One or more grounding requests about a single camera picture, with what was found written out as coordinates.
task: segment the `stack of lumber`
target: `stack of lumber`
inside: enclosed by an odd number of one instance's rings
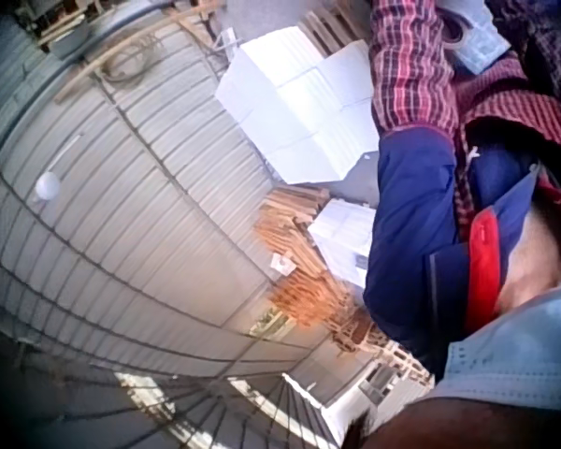
[[[255,231],[267,248],[290,258],[296,269],[272,289],[270,300],[302,326],[328,326],[352,309],[349,288],[328,271],[307,225],[328,202],[324,189],[282,186],[264,200]]]

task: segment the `wooden pallet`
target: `wooden pallet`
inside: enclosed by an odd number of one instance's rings
[[[366,39],[363,30],[343,7],[333,10],[323,7],[314,9],[297,26],[324,57],[336,53],[355,40]]]

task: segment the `plaid shirt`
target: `plaid shirt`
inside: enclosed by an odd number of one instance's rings
[[[458,160],[454,205],[466,240],[477,212],[467,176],[468,125],[481,118],[521,123],[561,146],[561,104],[530,89],[514,53],[479,77],[453,85],[435,0],[374,0],[371,25],[377,123],[382,132],[424,123],[453,139]]]

